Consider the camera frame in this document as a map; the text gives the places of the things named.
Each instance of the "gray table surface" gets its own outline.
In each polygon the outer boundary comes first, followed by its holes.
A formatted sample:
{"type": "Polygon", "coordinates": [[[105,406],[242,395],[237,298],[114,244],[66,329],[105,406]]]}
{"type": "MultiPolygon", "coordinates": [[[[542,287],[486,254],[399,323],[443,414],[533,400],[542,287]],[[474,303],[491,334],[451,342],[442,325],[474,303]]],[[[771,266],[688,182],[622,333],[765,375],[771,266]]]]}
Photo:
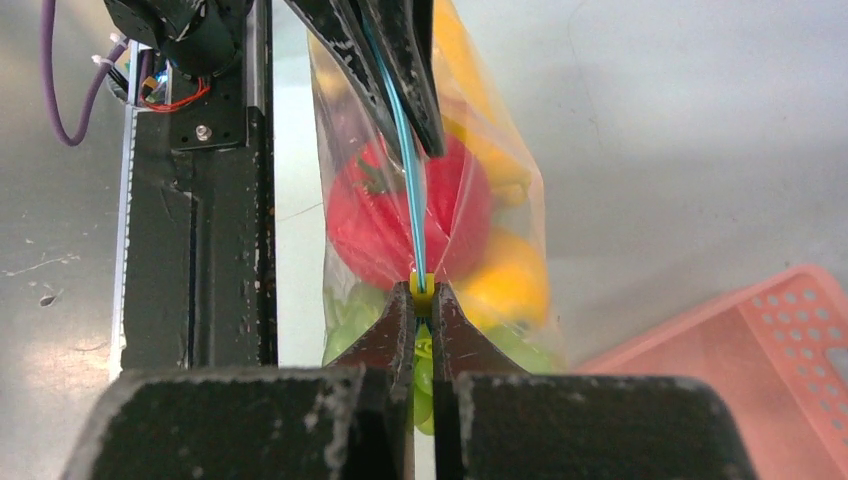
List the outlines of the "gray table surface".
{"type": "MultiPolygon", "coordinates": [[[[53,140],[37,3],[0,6],[0,478],[14,479],[57,475],[107,384],[123,121],[101,92],[83,146],[53,140]]],[[[60,3],[58,93],[75,125],[114,28],[100,3],[60,3]]],[[[572,360],[798,263],[848,283],[848,2],[456,3],[545,178],[572,360]]],[[[303,35],[280,19],[277,173],[292,175],[278,255],[320,272],[303,35]]],[[[301,350],[281,358],[312,364],[299,352],[320,349],[322,322],[295,320],[320,312],[320,277],[294,277],[280,341],[301,350]]]]}
{"type": "MultiPolygon", "coordinates": [[[[123,110],[102,90],[78,148],[41,94],[41,2],[0,5],[0,478],[55,478],[108,381],[123,110]],[[48,307],[42,298],[55,296],[48,307]]],[[[57,95],[75,129],[111,47],[102,3],[59,2],[57,95]]]]}

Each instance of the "screw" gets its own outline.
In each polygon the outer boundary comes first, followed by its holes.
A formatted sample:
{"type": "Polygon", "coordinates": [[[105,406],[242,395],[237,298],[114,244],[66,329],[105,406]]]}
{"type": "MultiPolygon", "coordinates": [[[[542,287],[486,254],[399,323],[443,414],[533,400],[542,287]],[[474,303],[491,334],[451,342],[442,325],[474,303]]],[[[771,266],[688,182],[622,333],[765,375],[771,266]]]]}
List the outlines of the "screw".
{"type": "Polygon", "coordinates": [[[198,125],[197,128],[194,129],[194,133],[197,135],[198,140],[205,142],[212,136],[212,129],[206,125],[198,125]]]}

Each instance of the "metal surface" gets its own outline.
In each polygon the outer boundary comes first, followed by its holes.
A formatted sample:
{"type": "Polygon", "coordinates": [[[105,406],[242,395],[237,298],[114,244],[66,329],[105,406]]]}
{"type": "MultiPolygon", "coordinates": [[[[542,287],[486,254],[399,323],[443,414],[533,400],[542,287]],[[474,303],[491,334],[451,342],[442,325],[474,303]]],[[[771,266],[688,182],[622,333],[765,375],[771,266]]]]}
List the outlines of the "metal surface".
{"type": "Polygon", "coordinates": [[[726,405],[688,378],[463,373],[452,391],[439,479],[757,478],[726,405]]]}
{"type": "Polygon", "coordinates": [[[268,18],[268,5],[265,2],[253,2],[253,8],[247,14],[244,42],[245,59],[245,102],[249,107],[257,107],[264,114],[268,82],[265,78],[270,69],[259,68],[271,61],[271,26],[261,19],[268,18]]]}
{"type": "Polygon", "coordinates": [[[205,142],[212,136],[212,130],[210,130],[206,125],[198,125],[194,129],[194,134],[197,135],[198,140],[205,142]]]}
{"type": "Polygon", "coordinates": [[[98,402],[63,478],[392,478],[377,391],[389,386],[356,367],[130,372],[98,402]]]}
{"type": "MultiPolygon", "coordinates": [[[[40,2],[0,5],[0,478],[15,480],[58,476],[107,385],[124,118],[104,89],[80,147],[53,138],[39,13],[40,2]]],[[[59,2],[56,84],[70,127],[110,25],[101,3],[59,2]]]]}
{"type": "MultiPolygon", "coordinates": [[[[130,45],[130,58],[138,58],[139,44],[130,45]]],[[[133,103],[124,106],[124,135],[121,146],[120,195],[118,195],[118,228],[115,242],[115,276],[112,280],[112,334],[109,347],[109,381],[121,373],[121,352],[126,346],[124,336],[124,285],[126,283],[127,242],[129,241],[129,206],[132,192],[132,161],[135,154],[135,128],[138,111],[138,62],[130,61],[128,98],[133,103]]]]}

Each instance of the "plastic bag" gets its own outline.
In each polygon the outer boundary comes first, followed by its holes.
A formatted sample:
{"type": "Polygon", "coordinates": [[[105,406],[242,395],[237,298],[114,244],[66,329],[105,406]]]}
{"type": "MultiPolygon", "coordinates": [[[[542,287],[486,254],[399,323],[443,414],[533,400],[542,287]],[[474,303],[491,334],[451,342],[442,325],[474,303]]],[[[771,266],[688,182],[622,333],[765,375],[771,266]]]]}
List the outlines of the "plastic bag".
{"type": "MultiPolygon", "coordinates": [[[[451,284],[466,317],[516,363],[533,373],[561,370],[558,345],[543,340],[561,336],[551,334],[541,175],[450,0],[434,2],[433,33],[448,153],[421,167],[427,270],[451,284]]],[[[376,321],[414,259],[400,159],[386,154],[330,54],[313,37],[309,45],[327,221],[326,363],[376,321]]]]}

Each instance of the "black metal frame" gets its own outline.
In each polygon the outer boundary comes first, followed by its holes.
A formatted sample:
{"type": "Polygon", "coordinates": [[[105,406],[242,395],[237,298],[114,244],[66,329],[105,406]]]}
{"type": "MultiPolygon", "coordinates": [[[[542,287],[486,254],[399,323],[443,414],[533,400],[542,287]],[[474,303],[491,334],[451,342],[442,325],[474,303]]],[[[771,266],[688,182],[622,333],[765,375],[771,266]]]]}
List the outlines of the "black metal frame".
{"type": "MultiPolygon", "coordinates": [[[[733,418],[675,377],[534,376],[433,297],[436,478],[755,480],[733,418]]],[[[134,371],[100,399],[68,479],[409,479],[409,284],[328,368],[134,371]]]]}
{"type": "MultiPolygon", "coordinates": [[[[250,0],[218,0],[246,45],[250,0]]],[[[271,54],[270,2],[256,2],[271,54]]],[[[139,112],[131,176],[123,326],[127,369],[276,363],[270,65],[240,65],[173,114],[139,112]],[[264,104],[249,105],[259,78],[264,104]],[[200,139],[196,128],[211,130],[200,139]]],[[[175,98],[197,85],[172,76],[175,98]]]]}

